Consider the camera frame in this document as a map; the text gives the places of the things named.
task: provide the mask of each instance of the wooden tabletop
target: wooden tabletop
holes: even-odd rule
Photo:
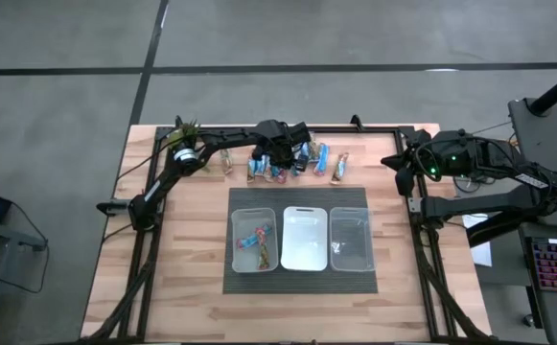
[[[415,126],[431,134],[439,130],[433,124]],[[131,128],[121,172],[150,155],[155,128]],[[246,163],[252,148],[238,148],[232,150],[234,171],[231,174],[222,173],[216,154],[209,163],[209,171],[199,171],[175,185],[167,198],[147,341],[429,339],[406,204],[397,194],[395,172],[380,163],[382,157],[395,153],[393,135],[317,134],[316,138],[330,146],[328,172],[324,177],[306,171],[296,178],[289,176],[286,185],[261,180],[247,184]],[[229,189],[329,187],[337,155],[343,151],[350,152],[350,156],[341,187],[365,187],[367,204],[373,214],[378,293],[222,294]],[[131,198],[141,193],[147,173],[148,164],[122,178],[115,197]],[[432,196],[454,196],[449,179],[430,182],[428,190]],[[128,223],[127,216],[112,218],[106,233]],[[128,229],[103,245],[82,335],[95,332],[125,292],[134,239],[133,230]],[[439,243],[449,290],[476,325],[489,333],[487,313],[463,229],[445,227],[440,231]],[[442,330],[439,299],[435,294],[433,299]],[[136,303],[130,323],[132,332],[137,325],[139,296]]]

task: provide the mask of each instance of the concrete floor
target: concrete floor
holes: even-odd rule
[[[0,68],[141,67],[159,0],[0,0]],[[557,0],[171,0],[155,65],[557,62]],[[139,75],[0,77],[0,195],[50,239],[41,294],[9,290],[0,344],[77,338]],[[477,130],[507,120],[557,70],[153,76],[142,124],[279,118],[432,122]],[[486,133],[507,138],[509,126]],[[36,284],[41,258],[16,281]],[[483,286],[494,334],[541,339],[515,320],[521,297]]]

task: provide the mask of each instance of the colorful wrapper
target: colorful wrapper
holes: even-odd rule
[[[278,173],[278,176],[276,176],[276,182],[280,184],[287,183],[287,175],[288,175],[287,170],[281,169],[280,172]]]
[[[267,182],[273,182],[274,181],[274,177],[272,176],[271,173],[271,165],[269,164],[269,156],[264,154],[263,158],[263,178],[267,181]]]
[[[337,158],[336,169],[332,175],[332,180],[329,183],[337,185],[342,183],[342,177],[346,172],[346,161],[348,160],[348,152],[341,153]]]
[[[228,149],[220,150],[220,164],[222,165],[222,172],[224,174],[233,172],[233,161],[231,160],[231,153]]]
[[[257,169],[257,161],[248,157],[248,177],[246,178],[247,183],[252,183],[255,181],[255,170]]]
[[[295,166],[290,167],[290,173],[293,175],[293,177],[299,176],[299,171],[295,168]]]
[[[259,243],[259,270],[269,268],[269,252],[267,252],[266,233],[263,228],[255,229],[257,242]]]
[[[269,235],[271,233],[271,227],[269,225],[264,225],[262,227],[263,231],[264,231],[264,235],[267,237],[267,235]],[[244,250],[247,249],[248,247],[251,247],[253,245],[257,244],[257,233],[255,232],[254,234],[248,236],[245,239],[238,239],[236,241],[236,246],[238,247],[238,249],[240,250]]]
[[[266,170],[266,166],[264,165],[263,156],[261,160],[255,161],[255,176],[263,176],[263,173]]]
[[[320,146],[314,140],[314,133],[310,133],[310,142],[308,143],[309,163],[316,163],[320,158]]]
[[[320,157],[318,162],[316,163],[316,167],[314,167],[314,174],[318,176],[322,176],[325,174],[327,170],[327,160],[329,159],[329,147],[325,144],[320,145]]]
[[[278,177],[278,175],[280,175],[281,170],[282,169],[280,169],[278,167],[271,166],[271,177],[274,177],[274,178]]]

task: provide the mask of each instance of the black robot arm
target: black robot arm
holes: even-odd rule
[[[206,130],[185,124],[171,135],[174,137],[169,139],[172,144],[165,170],[144,194],[136,195],[128,204],[128,214],[135,230],[152,229],[158,205],[175,183],[181,177],[190,176],[203,168],[216,151],[256,145],[252,154],[254,159],[267,154],[273,166],[289,169],[294,165],[303,171],[306,165],[295,160],[292,148],[310,141],[305,123],[288,126],[276,120],[262,121],[253,128],[234,127],[228,130]],[[203,144],[201,149],[196,149],[199,139]]]
[[[463,129],[441,131],[433,138],[424,130],[404,131],[405,152],[382,160],[397,172],[395,181],[402,196],[411,196],[416,174],[433,181],[442,176],[459,176],[512,178],[522,183],[499,195],[411,197],[410,211],[422,226],[438,229],[453,216],[501,212],[468,229],[470,246],[476,246],[514,230],[523,221],[557,211],[557,173],[525,161],[509,143],[475,137]]]

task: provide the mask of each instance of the black metal frame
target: black metal frame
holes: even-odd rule
[[[397,152],[403,152],[404,144],[402,143],[402,136],[399,126],[371,126],[365,127],[361,123],[359,117],[354,115],[351,119],[351,125],[345,126],[309,126],[309,130],[315,133],[385,133],[385,134],[392,134],[395,140],[396,150]],[[212,129],[227,129],[228,126],[209,126]],[[157,175],[157,166],[159,162],[159,154],[161,148],[162,138],[166,131],[172,129],[170,126],[160,126],[156,129],[154,135],[154,143],[152,146],[152,159],[150,162],[148,177],[146,180],[146,189],[148,189],[154,178]],[[420,196],[427,196],[427,187],[425,183],[425,179],[422,176],[417,176],[417,185],[418,185],[418,192]],[[408,198],[412,197],[412,195],[406,196],[405,201],[406,205],[408,204]],[[146,279],[144,280],[144,285],[141,287],[142,289],[142,301],[140,304],[140,313],[137,328],[135,329],[135,334],[129,334],[129,321],[130,321],[130,314],[131,314],[131,306],[128,306],[121,316],[121,321],[119,324],[119,329],[117,332],[117,337],[109,338],[109,339],[84,339],[83,341],[87,343],[140,343],[144,342],[146,338],[146,329],[148,326],[148,316],[151,307],[151,294],[152,294],[152,283],[154,280],[154,271],[156,268],[156,259],[158,256],[159,250],[159,243],[161,238],[161,230],[162,230],[162,222],[163,222],[163,215],[165,209],[165,202],[161,203],[159,206],[159,214],[158,214],[158,221],[157,221],[157,228],[151,231],[151,246],[149,250],[149,256],[146,264],[150,264],[150,274],[147,275]],[[410,213],[410,208],[406,207],[406,211],[408,212],[408,218],[410,219],[410,230],[412,234],[412,244],[414,246],[414,252],[416,257],[417,266],[421,266],[423,260],[427,260],[424,252],[424,246],[421,241],[421,229],[419,226],[415,225],[412,221],[412,215]],[[142,249],[145,244],[147,234],[144,232],[138,232],[135,237],[135,244],[133,246],[132,255],[131,255],[131,264],[129,267],[129,274],[128,274],[128,282],[127,287],[128,289],[134,283],[135,279],[140,274],[140,267],[141,267],[141,260],[142,260]],[[446,276],[444,273],[444,266],[442,264],[442,259],[440,256],[440,248],[438,246],[438,242],[433,236],[430,234],[429,236],[429,248],[431,251],[431,257],[433,261],[434,270],[443,285],[446,285]],[[429,338],[435,339],[439,336],[438,332],[438,325],[435,315],[435,310],[433,308],[433,301],[431,299],[431,292],[429,288],[429,280],[426,276],[419,270],[419,281],[421,284],[421,291],[423,294],[423,304],[426,311],[427,317],[427,324],[429,330]],[[451,315],[447,306],[443,303],[442,304],[444,319],[447,325],[447,332],[449,337],[456,337],[456,327],[453,321],[453,316]]]

